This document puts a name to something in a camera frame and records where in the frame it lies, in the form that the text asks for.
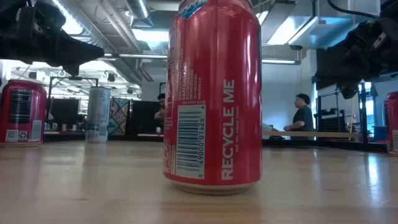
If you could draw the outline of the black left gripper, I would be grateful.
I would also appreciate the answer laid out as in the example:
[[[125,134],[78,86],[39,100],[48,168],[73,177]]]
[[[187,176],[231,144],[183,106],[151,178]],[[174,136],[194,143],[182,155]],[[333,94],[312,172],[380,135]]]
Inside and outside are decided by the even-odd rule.
[[[68,35],[66,18],[54,5],[37,0],[0,0],[0,59],[46,62],[71,76],[80,65],[104,56],[101,47]]]

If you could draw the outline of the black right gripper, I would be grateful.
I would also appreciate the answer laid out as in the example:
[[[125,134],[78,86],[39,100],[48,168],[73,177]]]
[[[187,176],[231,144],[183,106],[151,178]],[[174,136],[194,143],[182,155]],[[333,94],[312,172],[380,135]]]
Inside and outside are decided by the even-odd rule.
[[[313,81],[337,85],[344,99],[354,97],[361,80],[398,72],[398,17],[360,23],[345,40],[319,51]]]

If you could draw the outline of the white Celsius can black lid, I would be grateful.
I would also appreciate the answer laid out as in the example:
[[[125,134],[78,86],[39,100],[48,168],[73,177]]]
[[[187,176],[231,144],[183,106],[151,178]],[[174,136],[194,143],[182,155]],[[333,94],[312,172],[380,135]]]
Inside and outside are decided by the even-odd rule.
[[[85,139],[87,142],[104,143],[108,140],[108,124],[111,92],[101,86],[89,91]]]

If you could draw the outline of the red cola can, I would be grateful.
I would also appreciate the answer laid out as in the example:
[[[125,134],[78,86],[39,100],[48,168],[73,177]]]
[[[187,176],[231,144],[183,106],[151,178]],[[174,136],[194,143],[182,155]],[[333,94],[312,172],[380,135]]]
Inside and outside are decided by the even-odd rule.
[[[398,91],[391,92],[384,101],[387,150],[398,156]]]

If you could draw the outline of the red Fanta soda can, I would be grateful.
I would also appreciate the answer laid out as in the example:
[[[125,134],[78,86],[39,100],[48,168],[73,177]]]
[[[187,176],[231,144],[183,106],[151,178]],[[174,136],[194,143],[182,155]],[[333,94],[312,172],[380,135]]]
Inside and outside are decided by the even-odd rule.
[[[261,178],[261,27],[251,0],[182,0],[169,30],[163,173],[198,194]]]

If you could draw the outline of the wooden shelf board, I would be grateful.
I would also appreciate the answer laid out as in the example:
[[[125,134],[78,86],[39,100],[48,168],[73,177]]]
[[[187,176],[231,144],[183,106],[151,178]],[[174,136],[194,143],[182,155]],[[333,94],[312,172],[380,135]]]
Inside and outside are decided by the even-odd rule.
[[[317,138],[359,138],[358,133],[309,132],[309,131],[264,131],[263,136],[317,137]]]

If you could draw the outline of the black screen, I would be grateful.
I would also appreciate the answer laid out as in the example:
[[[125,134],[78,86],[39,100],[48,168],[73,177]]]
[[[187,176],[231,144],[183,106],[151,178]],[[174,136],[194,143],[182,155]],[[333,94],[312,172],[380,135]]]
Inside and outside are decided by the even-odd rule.
[[[62,125],[67,128],[77,125],[81,116],[78,114],[80,109],[79,99],[52,98],[47,100],[47,123],[57,123],[57,129],[61,130]]]

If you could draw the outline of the person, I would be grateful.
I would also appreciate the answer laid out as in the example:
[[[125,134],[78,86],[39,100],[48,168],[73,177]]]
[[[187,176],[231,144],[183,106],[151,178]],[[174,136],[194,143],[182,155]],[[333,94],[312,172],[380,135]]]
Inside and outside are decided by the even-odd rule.
[[[292,124],[284,127],[284,131],[314,131],[313,114],[310,104],[310,97],[306,94],[299,93],[296,95],[295,107],[297,111],[293,117]]]
[[[164,122],[164,118],[165,118],[165,93],[159,94],[157,99],[159,101],[160,109],[154,115],[154,119],[159,120],[161,122]]]

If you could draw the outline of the red can with black label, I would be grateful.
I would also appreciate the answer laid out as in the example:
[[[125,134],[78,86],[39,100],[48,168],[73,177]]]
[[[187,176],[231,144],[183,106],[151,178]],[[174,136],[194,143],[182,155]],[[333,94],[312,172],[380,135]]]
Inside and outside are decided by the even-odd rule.
[[[9,80],[0,97],[0,145],[41,144],[47,92],[43,85]]]

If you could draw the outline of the blue bin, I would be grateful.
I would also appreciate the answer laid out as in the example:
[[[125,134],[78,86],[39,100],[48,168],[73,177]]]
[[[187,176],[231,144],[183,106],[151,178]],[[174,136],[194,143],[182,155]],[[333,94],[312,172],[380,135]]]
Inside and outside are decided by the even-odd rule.
[[[386,126],[375,126],[374,127],[374,140],[385,141],[387,139],[387,127]]]

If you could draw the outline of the colourful patterned panel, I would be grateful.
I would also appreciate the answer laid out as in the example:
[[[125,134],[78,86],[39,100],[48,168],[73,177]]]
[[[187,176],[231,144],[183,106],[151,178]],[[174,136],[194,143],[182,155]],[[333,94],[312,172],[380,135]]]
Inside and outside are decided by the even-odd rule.
[[[109,136],[124,136],[129,117],[130,100],[125,98],[111,98],[109,111]]]

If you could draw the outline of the black partition panel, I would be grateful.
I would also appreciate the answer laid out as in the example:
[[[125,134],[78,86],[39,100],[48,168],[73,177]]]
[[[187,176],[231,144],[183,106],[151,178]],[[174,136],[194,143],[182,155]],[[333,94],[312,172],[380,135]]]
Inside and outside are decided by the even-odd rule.
[[[130,132],[133,136],[138,134],[155,134],[157,128],[163,128],[163,122],[155,119],[160,105],[155,101],[132,101],[131,117],[129,120]]]

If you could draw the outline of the black background rig frame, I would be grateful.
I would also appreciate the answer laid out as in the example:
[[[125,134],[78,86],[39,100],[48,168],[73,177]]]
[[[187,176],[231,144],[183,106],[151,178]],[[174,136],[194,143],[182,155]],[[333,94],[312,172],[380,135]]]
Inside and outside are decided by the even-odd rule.
[[[70,76],[70,77],[60,77],[60,76],[56,76],[56,77],[50,77],[50,81],[49,81],[49,92],[47,95],[47,99],[51,99],[52,98],[52,88],[53,88],[53,84],[52,82],[55,80],[71,80],[71,81],[83,81],[83,80],[93,80],[95,81],[95,87],[98,87],[99,84],[99,79],[98,78],[85,78],[85,77],[78,77],[78,76]]]

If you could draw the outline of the silver insulated ceiling duct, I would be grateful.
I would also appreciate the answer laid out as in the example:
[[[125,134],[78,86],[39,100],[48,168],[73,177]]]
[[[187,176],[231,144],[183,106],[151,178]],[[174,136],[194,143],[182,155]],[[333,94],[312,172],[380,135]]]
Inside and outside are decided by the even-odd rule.
[[[106,53],[114,51],[114,47],[88,18],[74,0],[50,0],[65,16],[63,30],[70,36],[102,47]]]

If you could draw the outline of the silver round ceiling duct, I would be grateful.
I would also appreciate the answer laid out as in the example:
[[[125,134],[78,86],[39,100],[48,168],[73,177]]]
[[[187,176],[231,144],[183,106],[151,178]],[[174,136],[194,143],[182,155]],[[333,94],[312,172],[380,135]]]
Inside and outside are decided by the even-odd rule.
[[[135,19],[145,19],[150,14],[146,0],[126,0],[127,8]]]

